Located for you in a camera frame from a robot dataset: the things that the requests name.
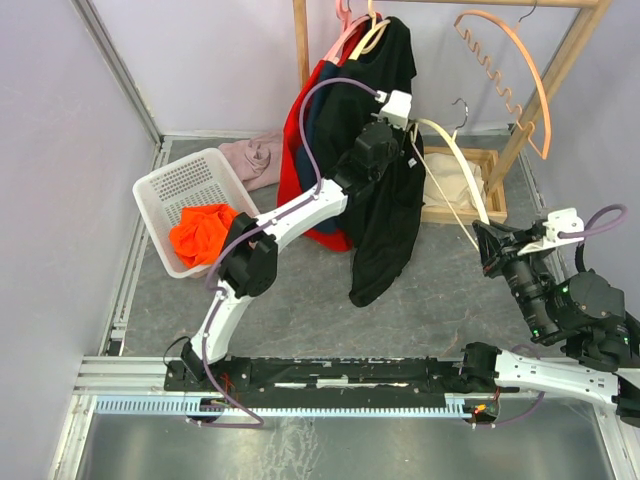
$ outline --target white wall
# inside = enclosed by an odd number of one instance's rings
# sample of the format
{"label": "white wall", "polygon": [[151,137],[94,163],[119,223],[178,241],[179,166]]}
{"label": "white wall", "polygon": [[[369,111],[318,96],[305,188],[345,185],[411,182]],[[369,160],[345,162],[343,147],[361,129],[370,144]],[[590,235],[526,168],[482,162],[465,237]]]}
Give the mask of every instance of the white wall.
{"label": "white wall", "polygon": [[[281,128],[298,91],[291,0],[94,0],[107,29],[164,133]],[[309,41],[315,65],[336,40],[333,0],[308,0]],[[356,14],[365,0],[351,0]],[[471,127],[504,127],[510,116],[453,28],[464,5],[376,2],[412,32],[418,79],[414,112],[457,124],[465,98]],[[486,10],[514,25],[527,7]],[[570,24],[572,9],[538,8],[523,21],[521,37],[542,69]],[[525,102],[533,80],[506,35],[482,19],[477,32],[505,72],[505,85]]]}
{"label": "white wall", "polygon": [[613,2],[553,99],[550,158],[545,162],[532,158],[548,205],[575,206],[585,221],[610,203],[629,207],[625,224],[587,242],[585,261],[626,291],[627,307],[636,316],[640,315],[638,25],[640,8],[635,0]]}
{"label": "white wall", "polygon": [[68,0],[0,3],[0,478],[46,478],[153,145]]}

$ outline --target concrete floor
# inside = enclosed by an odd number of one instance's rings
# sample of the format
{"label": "concrete floor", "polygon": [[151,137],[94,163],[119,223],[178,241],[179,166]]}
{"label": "concrete floor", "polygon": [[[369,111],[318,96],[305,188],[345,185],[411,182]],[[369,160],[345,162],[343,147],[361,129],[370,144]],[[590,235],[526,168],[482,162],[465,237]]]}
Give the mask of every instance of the concrete floor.
{"label": "concrete floor", "polygon": [[[439,138],[426,137],[425,145]],[[462,147],[501,150],[506,135],[461,136]],[[174,141],[170,161],[221,140]],[[277,186],[255,192],[261,212],[275,206]],[[509,225],[530,226],[534,204],[522,166],[505,179]],[[501,348],[530,334],[503,279],[482,276],[478,253],[458,226],[422,224],[411,262],[393,286],[366,308],[348,298],[351,253],[336,254],[299,238],[279,258],[278,279],[245,313],[230,343],[243,356],[457,355],[468,342]],[[204,279],[169,277],[149,241],[135,292],[124,355],[162,355],[171,341],[193,335],[212,297]],[[548,349],[544,355],[558,355]]]}

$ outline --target pink cloth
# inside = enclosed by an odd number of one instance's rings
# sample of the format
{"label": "pink cloth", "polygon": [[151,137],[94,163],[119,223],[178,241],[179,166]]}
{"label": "pink cloth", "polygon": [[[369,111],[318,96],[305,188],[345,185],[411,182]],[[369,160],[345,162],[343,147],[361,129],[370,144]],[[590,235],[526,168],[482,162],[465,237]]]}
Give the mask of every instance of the pink cloth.
{"label": "pink cloth", "polygon": [[268,132],[250,140],[218,147],[248,192],[280,181],[282,132]]}

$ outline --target pink hanger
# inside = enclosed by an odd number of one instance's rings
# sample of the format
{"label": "pink hanger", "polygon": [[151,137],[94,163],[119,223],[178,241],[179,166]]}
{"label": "pink hanger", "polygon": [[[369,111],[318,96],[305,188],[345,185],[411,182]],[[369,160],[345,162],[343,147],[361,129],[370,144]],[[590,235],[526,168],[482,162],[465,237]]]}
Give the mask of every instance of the pink hanger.
{"label": "pink hanger", "polygon": [[342,0],[336,0],[336,15],[342,21],[342,31],[345,32],[351,24],[351,6],[347,0],[346,10],[342,8]]}
{"label": "pink hanger", "polygon": [[359,25],[370,20],[371,17],[369,15],[363,15],[362,17],[357,18],[351,23],[347,29],[342,32],[342,35],[338,38],[336,43],[333,44],[333,47],[327,52],[324,56],[323,60],[326,62],[331,62],[337,64],[340,61],[339,52],[344,42],[346,42],[355,32]]}

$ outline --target white laundry basket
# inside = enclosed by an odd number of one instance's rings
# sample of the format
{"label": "white laundry basket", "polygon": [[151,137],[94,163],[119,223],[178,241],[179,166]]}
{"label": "white laundry basket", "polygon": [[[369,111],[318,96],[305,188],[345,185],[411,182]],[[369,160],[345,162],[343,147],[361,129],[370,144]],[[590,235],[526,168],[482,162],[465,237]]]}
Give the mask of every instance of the white laundry basket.
{"label": "white laundry basket", "polygon": [[135,183],[133,195],[164,268],[174,278],[197,276],[210,268],[199,265],[188,269],[169,241],[169,231],[180,223],[184,207],[226,203],[252,217],[259,213],[217,148],[193,153],[154,170]]}

